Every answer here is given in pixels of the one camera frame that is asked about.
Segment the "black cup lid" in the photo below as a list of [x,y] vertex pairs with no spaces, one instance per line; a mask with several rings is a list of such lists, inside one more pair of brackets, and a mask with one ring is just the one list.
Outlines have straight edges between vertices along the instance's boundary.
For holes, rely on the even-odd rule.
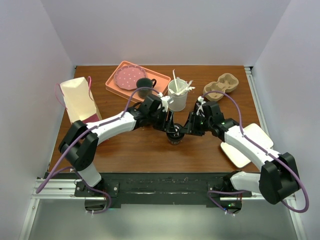
[[167,138],[170,138],[170,137],[184,138],[185,135],[180,133],[180,130],[182,129],[183,126],[180,125],[179,123],[175,123],[174,126],[175,126],[176,132],[175,133],[166,133]]

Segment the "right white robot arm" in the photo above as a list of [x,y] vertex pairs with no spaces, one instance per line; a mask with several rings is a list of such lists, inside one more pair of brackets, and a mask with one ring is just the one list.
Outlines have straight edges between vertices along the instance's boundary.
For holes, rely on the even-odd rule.
[[196,101],[181,134],[203,136],[206,132],[237,149],[258,169],[259,173],[235,171],[223,183],[223,192],[230,197],[239,191],[260,193],[270,204],[277,204],[300,190],[294,157],[267,147],[258,148],[244,137],[238,122],[226,119],[215,101]]

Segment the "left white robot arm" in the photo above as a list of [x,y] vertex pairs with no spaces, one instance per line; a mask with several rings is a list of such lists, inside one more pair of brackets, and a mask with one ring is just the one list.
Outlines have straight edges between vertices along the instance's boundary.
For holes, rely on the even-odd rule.
[[119,134],[134,131],[146,125],[165,131],[173,125],[167,123],[170,96],[148,95],[143,102],[129,107],[119,114],[96,122],[74,122],[61,141],[58,149],[80,177],[86,182],[86,191],[99,196],[104,190],[101,174],[93,161],[99,144]]

